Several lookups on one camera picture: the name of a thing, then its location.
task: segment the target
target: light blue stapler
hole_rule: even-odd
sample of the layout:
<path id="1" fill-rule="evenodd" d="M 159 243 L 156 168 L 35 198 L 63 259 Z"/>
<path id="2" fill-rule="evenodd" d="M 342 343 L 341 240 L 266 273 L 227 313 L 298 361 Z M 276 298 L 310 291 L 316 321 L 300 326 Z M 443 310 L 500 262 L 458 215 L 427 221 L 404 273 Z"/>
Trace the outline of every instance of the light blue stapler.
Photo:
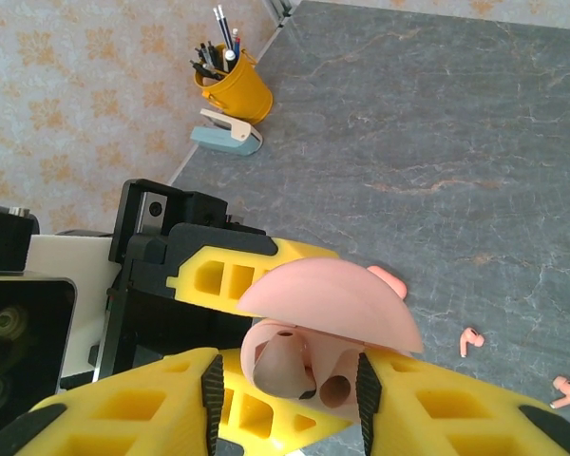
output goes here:
<path id="1" fill-rule="evenodd" d="M 190 139 L 199 145 L 237 155 L 251 155 L 262 146 L 262 136 L 249 123 L 209 109 L 201 109 L 200 115 L 218 128 L 195 126 Z"/>

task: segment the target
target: marble surface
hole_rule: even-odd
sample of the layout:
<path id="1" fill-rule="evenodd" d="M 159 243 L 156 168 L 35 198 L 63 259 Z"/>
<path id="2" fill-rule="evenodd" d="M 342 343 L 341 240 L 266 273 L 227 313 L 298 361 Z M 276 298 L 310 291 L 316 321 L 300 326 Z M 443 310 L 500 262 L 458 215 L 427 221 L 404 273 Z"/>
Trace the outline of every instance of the marble surface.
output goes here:
<path id="1" fill-rule="evenodd" d="M 265 145 L 176 185 L 408 284 L 423 359 L 548 403 L 570 378 L 570 30 L 303 2 Z M 462 359 L 467 326 L 486 344 Z M 561 414 L 570 420 L 570 407 Z M 304 450 L 362 454 L 358 428 Z"/>

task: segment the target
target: floral wallpaper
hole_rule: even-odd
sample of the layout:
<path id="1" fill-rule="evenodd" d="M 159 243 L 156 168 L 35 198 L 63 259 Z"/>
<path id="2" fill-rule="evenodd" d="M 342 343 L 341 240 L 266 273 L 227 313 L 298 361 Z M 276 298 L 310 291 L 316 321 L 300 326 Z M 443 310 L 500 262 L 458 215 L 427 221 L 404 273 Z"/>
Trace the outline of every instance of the floral wallpaper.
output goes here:
<path id="1" fill-rule="evenodd" d="M 570 29 L 570 0 L 319 0 Z"/>
<path id="2" fill-rule="evenodd" d="M 263 0 L 0 0 L 0 205 L 111 231 L 124 181 L 169 180 L 208 107 L 189 60 L 221 41 L 217 3 L 257 54 Z"/>

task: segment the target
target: yellow 3d printed part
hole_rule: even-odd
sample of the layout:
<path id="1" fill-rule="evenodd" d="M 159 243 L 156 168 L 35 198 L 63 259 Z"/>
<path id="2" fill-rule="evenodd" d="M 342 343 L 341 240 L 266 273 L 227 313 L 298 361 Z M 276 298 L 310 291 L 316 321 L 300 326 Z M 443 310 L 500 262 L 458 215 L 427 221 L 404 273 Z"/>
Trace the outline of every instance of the yellow 3d printed part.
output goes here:
<path id="1" fill-rule="evenodd" d="M 274 256 L 251 254 L 218 247 L 203 247 L 180 266 L 177 277 L 166 286 L 175 289 L 175 299 L 216 311 L 243 316 L 237 303 L 247 289 L 281 264 L 307 257 L 338 257 L 336 252 L 302 242 L 273 238 Z"/>
<path id="2" fill-rule="evenodd" d="M 0 454 L 213 456 L 222 404 L 218 351 L 187 351 L 45 399 L 0 432 Z"/>
<path id="3" fill-rule="evenodd" d="M 221 351 L 221 354 L 225 395 L 219 437 L 241 445 L 245 456 L 286 455 L 351 425 L 340 418 L 264 394 L 243 376 L 240 350 Z"/>
<path id="4" fill-rule="evenodd" d="M 545 404 L 395 352 L 361 355 L 357 399 L 368 456 L 570 454 L 523 413 L 564 421 Z"/>

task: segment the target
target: wall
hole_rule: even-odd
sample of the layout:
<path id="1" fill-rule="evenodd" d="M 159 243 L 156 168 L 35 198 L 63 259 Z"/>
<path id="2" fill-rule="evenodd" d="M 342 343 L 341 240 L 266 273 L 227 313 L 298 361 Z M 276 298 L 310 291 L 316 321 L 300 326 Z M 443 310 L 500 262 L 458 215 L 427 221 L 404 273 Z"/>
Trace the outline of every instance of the wall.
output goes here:
<path id="1" fill-rule="evenodd" d="M 300 0 L 290 0 L 299 4 Z M 570 29 L 570 0 L 320 0 Z"/>
<path id="2" fill-rule="evenodd" d="M 257 54 L 276 29 L 263 1 L 221 4 Z M 202 123 L 189 60 L 220 41 L 213 6 L 0 0 L 0 204 L 46 233 L 111 231 L 125 180 L 171 178 Z"/>

